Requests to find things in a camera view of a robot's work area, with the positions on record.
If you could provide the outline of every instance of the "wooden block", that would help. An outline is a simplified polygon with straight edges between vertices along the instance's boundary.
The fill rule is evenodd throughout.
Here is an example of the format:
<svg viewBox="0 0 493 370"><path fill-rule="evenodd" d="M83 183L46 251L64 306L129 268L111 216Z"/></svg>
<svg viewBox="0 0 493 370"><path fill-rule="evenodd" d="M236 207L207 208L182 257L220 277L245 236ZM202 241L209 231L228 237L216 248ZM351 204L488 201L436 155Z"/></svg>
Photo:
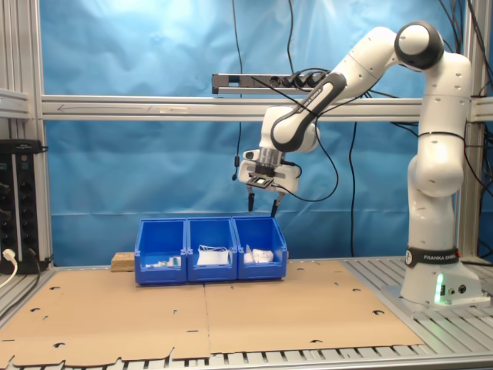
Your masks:
<svg viewBox="0 0 493 370"><path fill-rule="evenodd" d="M133 252L118 252L111 260L111 272L135 271Z"/></svg>

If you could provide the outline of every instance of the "black electrical panel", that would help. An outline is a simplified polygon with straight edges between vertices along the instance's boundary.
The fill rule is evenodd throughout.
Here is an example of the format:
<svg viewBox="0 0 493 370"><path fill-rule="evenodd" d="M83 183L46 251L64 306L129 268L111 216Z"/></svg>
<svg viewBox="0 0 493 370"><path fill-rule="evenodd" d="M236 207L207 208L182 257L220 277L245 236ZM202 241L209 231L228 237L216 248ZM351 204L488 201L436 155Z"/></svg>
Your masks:
<svg viewBox="0 0 493 370"><path fill-rule="evenodd" d="M42 271L49 265L49 259L39 260L34 173L39 147L34 140L0 140L0 245L2 252L5 249L15 252L19 274L38 272L36 263L26 253L29 249L35 253ZM11 274L12 270L12 264L0 257L0 274Z"/></svg>

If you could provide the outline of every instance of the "metal grating floor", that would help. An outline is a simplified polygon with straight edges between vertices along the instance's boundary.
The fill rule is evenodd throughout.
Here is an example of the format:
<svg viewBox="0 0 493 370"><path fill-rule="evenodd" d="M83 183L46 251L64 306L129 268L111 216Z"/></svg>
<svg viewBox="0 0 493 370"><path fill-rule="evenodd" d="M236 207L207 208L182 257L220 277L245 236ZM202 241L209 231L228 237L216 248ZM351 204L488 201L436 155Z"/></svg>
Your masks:
<svg viewBox="0 0 493 370"><path fill-rule="evenodd" d="M340 259L360 278L381 301L409 328L419 335L425 345L375 348L324 349L318 351L272 351L254 353L217 354L209 359L122 362L91 368L93 370L145 370L161 368L493 368L493 308L462 309L421 313L409 318L381 293L385 285L399 285L404 279L403 258ZM42 275L39 287L57 271L101 269L107 267L57 268ZM493 269L471 267L484 284L493 284ZM0 283L7 277L0 276ZM19 276L0 292L0 312L20 296L35 280L33 276ZM0 321L0 327L9 316ZM13 365L8 370L19 370ZM21 370L84 370L63 365L28 367Z"/></svg>

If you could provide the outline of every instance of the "aluminum frame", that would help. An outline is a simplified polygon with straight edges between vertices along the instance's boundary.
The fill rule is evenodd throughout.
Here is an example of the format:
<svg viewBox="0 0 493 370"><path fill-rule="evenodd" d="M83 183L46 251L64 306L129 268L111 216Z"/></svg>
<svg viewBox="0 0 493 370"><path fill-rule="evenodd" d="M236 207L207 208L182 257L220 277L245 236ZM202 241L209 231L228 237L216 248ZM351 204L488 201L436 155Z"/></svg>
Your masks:
<svg viewBox="0 0 493 370"><path fill-rule="evenodd" d="M473 0L487 52L491 30L491 0ZM466 9L464 53L471 60L473 89L485 84L485 69L475 31ZM0 137L38 139L45 145L44 120L116 121L258 121L268 106L293 105L287 99L217 99L141 96L44 95L40 39L39 0L0 0ZM321 122L415 121L421 99L360 99L323 116ZM493 117L492 98L475 99L470 121ZM482 125L468 125L469 145L482 143ZM468 148L477 173L481 148ZM52 254L47 155L35 156L40 258ZM479 184L466 172L456 207L456 241L464 256L477 254Z"/></svg>
<svg viewBox="0 0 493 370"><path fill-rule="evenodd" d="M475 0L472 2L473 9L478 20L481 34L485 41L486 55L489 56L489 46L491 37L491 0ZM483 89L488 74L485 70L485 59L483 58L476 37L475 29L471 24L471 13L466 2L466 12L464 20L464 54L471 61L472 67L472 93L477 95ZM465 143L466 154L474 172L482 177L483 168L483 144L484 125L483 122L477 121L479 116L474 114L476 106L480 106L483 99L475 99L471 105L471 115L466 127ZM464 183L456 197L457 203L455 208L456 220L456 241L459 251L465 257L478 255L478 232L479 232L479 201L481 197L481 185L475 179L474 174L469 170L468 164L464 163Z"/></svg>

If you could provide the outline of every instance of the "white power plug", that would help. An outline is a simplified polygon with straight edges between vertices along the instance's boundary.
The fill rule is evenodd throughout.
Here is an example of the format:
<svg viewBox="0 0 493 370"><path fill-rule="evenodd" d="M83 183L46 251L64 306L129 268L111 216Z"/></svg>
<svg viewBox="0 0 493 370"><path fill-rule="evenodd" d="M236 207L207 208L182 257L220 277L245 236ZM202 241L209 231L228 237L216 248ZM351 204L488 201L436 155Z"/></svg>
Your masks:
<svg viewBox="0 0 493 370"><path fill-rule="evenodd" d="M12 264L17 264L17 261L15 260L15 252L12 249L5 249L2 255L7 261L12 262Z"/></svg>
<svg viewBox="0 0 493 370"><path fill-rule="evenodd" d="M6 286L14 278L15 274L17 274L17 261L15 260L15 252L12 249L5 249L2 253L2 256L4 259L10 261L10 263L14 265L14 272L12 272L12 275L10 275L10 277L6 281L0 284L0 289Z"/></svg>

